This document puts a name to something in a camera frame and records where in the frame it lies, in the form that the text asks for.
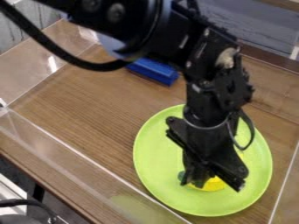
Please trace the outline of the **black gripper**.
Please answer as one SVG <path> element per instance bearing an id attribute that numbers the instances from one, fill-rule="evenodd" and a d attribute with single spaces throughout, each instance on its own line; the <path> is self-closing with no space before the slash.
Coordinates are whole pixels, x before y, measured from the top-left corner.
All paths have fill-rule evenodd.
<path id="1" fill-rule="evenodd" d="M 239 192 L 246 186 L 249 168 L 234 147 L 230 119 L 205 127 L 170 116 L 166 124 L 166 135 L 182 148 L 181 185 L 195 184 L 203 188 L 211 178 L 219 177 Z"/>

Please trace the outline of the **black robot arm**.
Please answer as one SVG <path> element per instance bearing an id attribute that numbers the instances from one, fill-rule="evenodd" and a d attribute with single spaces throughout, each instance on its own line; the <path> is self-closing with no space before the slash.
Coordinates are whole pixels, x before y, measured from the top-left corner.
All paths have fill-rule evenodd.
<path id="1" fill-rule="evenodd" d="M 205 187 L 218 177 L 234 189 L 249 168 L 237 141 L 254 87 L 242 65 L 238 39 L 199 13 L 195 0 L 37 0 L 98 32 L 123 66 L 153 57 L 182 72 L 187 101 L 182 116 L 166 119 L 166 135 L 182 147 L 182 183 Z"/>

